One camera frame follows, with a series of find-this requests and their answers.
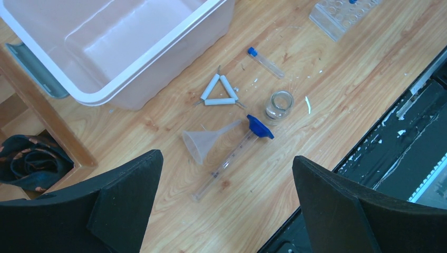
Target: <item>wood grain surface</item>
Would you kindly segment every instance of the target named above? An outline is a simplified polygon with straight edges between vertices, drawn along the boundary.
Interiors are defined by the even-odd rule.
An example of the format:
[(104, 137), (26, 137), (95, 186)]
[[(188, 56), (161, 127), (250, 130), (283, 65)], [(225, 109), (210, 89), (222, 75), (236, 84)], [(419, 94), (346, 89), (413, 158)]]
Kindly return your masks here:
[[(333, 168), (447, 44), (446, 1), (382, 1), (337, 43), (309, 20), (316, 2), (238, 0), (228, 34), (141, 111), (48, 99), (98, 160), (91, 177), (151, 149), (162, 151), (142, 252), (257, 251), (299, 206), (293, 157)], [(14, 39), (9, 30), (2, 32)], [(250, 46), (286, 77), (278, 80), (254, 62), (246, 53)], [(247, 110), (193, 106), (218, 65)], [(273, 129), (275, 139), (258, 140), (194, 203), (189, 196), (238, 143), (247, 122), (219, 139), (203, 166), (188, 153), (182, 131), (200, 131), (201, 125), (218, 130), (247, 113), (260, 116), (264, 101), (278, 90), (290, 91), (295, 107)], [(224, 95), (217, 86), (211, 97)]]

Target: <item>white plastic bin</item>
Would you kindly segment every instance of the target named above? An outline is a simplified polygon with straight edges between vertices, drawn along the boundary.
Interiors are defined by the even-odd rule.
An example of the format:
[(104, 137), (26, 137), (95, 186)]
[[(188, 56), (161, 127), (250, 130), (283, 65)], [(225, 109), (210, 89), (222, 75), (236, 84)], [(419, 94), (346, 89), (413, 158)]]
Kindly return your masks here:
[(235, 0), (0, 0), (78, 102), (139, 110), (228, 31)]

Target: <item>small glass bottle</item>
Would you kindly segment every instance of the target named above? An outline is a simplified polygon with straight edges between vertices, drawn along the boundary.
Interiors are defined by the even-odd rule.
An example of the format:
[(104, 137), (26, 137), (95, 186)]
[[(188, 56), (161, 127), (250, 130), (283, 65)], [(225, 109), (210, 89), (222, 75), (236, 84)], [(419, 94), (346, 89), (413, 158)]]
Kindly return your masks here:
[(292, 94), (287, 91), (277, 91), (266, 101), (264, 116), (266, 125), (277, 125), (290, 114), (294, 105)]

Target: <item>test tube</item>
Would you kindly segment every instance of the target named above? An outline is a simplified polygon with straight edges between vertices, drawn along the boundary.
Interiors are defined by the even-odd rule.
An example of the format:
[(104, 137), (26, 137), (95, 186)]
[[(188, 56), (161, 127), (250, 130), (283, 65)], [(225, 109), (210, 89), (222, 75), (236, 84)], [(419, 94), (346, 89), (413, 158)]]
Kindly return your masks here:
[(248, 49), (248, 54), (258, 61), (262, 66), (266, 67), (268, 70), (270, 70), (275, 76), (277, 76), (279, 79), (284, 78), (284, 72), (280, 70), (274, 62), (270, 61), (269, 59), (265, 58), (265, 56), (261, 55), (256, 51), (254, 47), (250, 47)]

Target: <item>black surface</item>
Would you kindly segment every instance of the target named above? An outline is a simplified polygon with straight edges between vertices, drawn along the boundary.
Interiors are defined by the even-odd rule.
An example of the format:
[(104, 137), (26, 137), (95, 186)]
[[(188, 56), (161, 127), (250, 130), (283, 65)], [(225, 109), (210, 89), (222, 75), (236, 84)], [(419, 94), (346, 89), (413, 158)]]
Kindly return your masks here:
[(0, 252), (139, 252), (162, 164), (152, 150), (35, 200), (0, 202)]
[(380, 252), (360, 201), (327, 176), (336, 174), (324, 171), (304, 157), (294, 160), (295, 186), (312, 250)]
[(389, 197), (305, 157), (295, 158), (293, 174), (314, 252), (447, 248), (447, 210)]

